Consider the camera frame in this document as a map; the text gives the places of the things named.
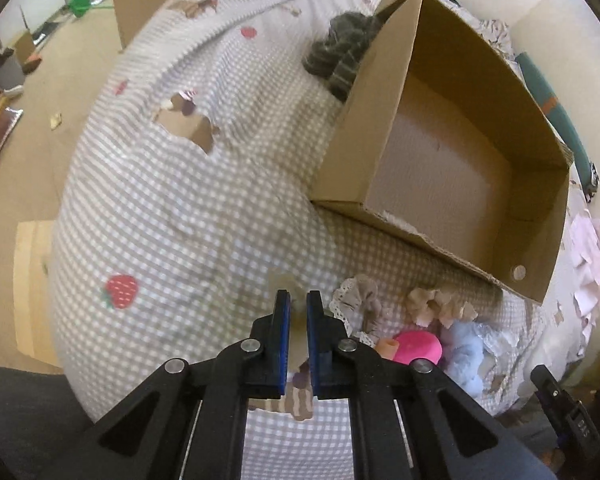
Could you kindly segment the open cardboard box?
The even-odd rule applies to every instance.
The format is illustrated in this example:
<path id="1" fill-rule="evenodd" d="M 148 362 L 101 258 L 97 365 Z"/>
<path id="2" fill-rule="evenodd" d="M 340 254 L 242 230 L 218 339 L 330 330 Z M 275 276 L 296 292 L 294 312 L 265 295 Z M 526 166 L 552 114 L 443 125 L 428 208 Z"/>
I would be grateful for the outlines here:
<path id="1" fill-rule="evenodd" d="M 570 149 L 440 0 L 381 0 L 310 197 L 534 302 L 566 215 Z"/>

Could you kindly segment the pink plush toy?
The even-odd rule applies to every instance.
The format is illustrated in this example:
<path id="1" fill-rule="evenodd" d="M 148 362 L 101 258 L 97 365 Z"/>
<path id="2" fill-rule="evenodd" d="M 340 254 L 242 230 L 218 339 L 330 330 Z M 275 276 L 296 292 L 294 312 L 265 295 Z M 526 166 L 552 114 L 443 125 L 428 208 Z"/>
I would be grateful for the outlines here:
<path id="1" fill-rule="evenodd" d="M 408 365 L 414 360 L 426 359 L 438 364 L 442 358 L 440 340 L 426 330 L 408 330 L 400 333 L 394 340 L 398 343 L 398 350 L 393 357 L 394 362 Z"/>

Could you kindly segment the checkered dog print bedspread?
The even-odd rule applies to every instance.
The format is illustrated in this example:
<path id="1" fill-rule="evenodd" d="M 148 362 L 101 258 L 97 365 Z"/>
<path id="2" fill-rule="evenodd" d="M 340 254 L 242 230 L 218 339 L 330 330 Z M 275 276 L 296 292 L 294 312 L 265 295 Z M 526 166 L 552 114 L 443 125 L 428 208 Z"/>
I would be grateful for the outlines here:
<path id="1" fill-rule="evenodd" d="M 539 302 L 311 200 L 346 102 L 302 61 L 332 18 L 377 18 L 380 2 L 168 0 L 124 49 L 73 155 L 50 259 L 58 356 L 94 424 L 46 478 L 550 478 L 498 422 Z M 244 340 L 273 312 L 270 269 L 318 290 L 330 316 L 342 282 L 369 276 L 380 338 L 440 340 L 407 296 L 454 288 L 478 312 L 481 396 L 442 358 L 388 361 L 347 335 L 350 398 L 318 400 L 308 360 L 279 399 L 250 398 Z"/>

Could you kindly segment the light blue plush toy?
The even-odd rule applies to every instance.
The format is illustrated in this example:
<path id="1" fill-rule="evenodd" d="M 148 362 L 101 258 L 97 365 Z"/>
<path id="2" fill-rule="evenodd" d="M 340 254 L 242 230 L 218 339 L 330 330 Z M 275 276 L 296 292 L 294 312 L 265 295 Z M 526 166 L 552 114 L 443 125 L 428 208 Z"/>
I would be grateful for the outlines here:
<path id="1" fill-rule="evenodd" d="M 440 332 L 442 368 L 468 396 L 478 398 L 483 392 L 479 375 L 483 361 L 483 342 L 474 322 L 457 321 Z"/>

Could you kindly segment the pink ruffled cloth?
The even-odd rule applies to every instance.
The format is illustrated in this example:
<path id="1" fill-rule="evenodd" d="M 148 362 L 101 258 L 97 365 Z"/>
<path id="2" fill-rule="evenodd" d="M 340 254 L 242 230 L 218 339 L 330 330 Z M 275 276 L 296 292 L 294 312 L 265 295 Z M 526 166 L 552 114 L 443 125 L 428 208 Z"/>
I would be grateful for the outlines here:
<path id="1" fill-rule="evenodd" d="M 578 214 L 569 229 L 574 271 L 573 302 L 581 321 L 578 356 L 584 356 L 600 317 L 600 218 Z"/>

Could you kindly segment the green dustpan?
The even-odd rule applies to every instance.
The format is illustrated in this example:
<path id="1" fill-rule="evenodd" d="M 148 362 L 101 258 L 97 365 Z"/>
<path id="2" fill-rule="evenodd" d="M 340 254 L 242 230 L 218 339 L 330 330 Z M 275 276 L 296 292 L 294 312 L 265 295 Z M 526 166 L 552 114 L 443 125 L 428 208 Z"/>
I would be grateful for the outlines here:
<path id="1" fill-rule="evenodd" d="M 112 4 L 107 4 L 106 1 L 107 0 L 70 0 L 68 8 L 76 18 L 80 18 L 91 10 L 112 9 L 114 6 Z"/>

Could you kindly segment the lace trimmed scrunchie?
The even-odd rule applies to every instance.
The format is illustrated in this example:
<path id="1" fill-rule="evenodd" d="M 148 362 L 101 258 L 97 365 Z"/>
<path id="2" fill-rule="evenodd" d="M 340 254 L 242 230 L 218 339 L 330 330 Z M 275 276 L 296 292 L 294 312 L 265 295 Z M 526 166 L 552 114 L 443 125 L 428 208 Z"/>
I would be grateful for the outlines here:
<path id="1" fill-rule="evenodd" d="M 382 305 L 377 283 L 365 274 L 347 278 L 332 294 L 328 310 L 343 322 L 350 338 L 375 347 L 381 333 Z"/>

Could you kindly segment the dark striped knit cloth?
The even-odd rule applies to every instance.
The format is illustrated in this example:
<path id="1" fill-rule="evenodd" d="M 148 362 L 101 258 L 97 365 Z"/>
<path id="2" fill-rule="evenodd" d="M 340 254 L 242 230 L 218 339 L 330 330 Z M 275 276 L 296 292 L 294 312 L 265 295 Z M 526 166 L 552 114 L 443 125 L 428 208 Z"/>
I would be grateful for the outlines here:
<path id="1" fill-rule="evenodd" d="M 364 55 L 380 32 L 376 16 L 346 12 L 332 18 L 325 38 L 314 41 L 302 61 L 304 69 L 326 82 L 329 92 L 346 102 Z"/>

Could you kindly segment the teal pillow with orange stripe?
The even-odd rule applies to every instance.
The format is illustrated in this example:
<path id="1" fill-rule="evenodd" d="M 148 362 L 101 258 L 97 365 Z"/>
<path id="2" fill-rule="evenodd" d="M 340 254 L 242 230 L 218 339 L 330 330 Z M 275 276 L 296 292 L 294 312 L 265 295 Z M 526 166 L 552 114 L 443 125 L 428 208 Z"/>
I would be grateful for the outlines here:
<path id="1" fill-rule="evenodd" d="M 580 185 L 587 203 L 591 203 L 600 186 L 600 176 L 582 143 L 580 134 L 573 125 L 565 107 L 546 78 L 534 64 L 527 52 L 516 56 L 524 82 L 546 119 L 559 134 L 571 153 L 576 165 Z"/>

